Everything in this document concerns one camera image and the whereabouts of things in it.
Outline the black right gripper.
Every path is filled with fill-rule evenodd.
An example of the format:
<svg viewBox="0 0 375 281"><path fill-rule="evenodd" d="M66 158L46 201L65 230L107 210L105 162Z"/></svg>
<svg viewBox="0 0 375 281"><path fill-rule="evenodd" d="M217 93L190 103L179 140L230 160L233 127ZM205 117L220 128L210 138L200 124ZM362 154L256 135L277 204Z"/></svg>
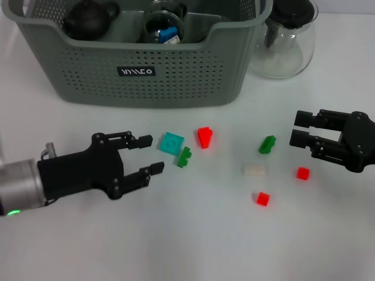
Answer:
<svg viewBox="0 0 375 281"><path fill-rule="evenodd" d="M338 141L293 129L289 144L310 148L312 158L344 166L354 173L361 173L366 166L374 165L374 122L364 112L348 114L321 109L313 115L312 112L297 111L294 125L343 131L345 146Z"/></svg>

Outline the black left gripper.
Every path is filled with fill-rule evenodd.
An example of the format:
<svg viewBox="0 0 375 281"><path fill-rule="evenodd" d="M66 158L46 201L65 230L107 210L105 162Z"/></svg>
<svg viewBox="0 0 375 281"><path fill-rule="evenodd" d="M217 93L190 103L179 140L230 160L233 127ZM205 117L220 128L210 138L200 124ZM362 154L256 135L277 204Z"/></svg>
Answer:
<svg viewBox="0 0 375 281"><path fill-rule="evenodd" d="M164 162L124 176L124 165L118 151L147 148L152 141L151 135L136 138L131 131L95 133L91 137L91 145L82 152L38 161L45 198L57 200L90 189L106 192L115 181L118 183L114 185L114 197L148 187L151 177L163 172Z"/></svg>

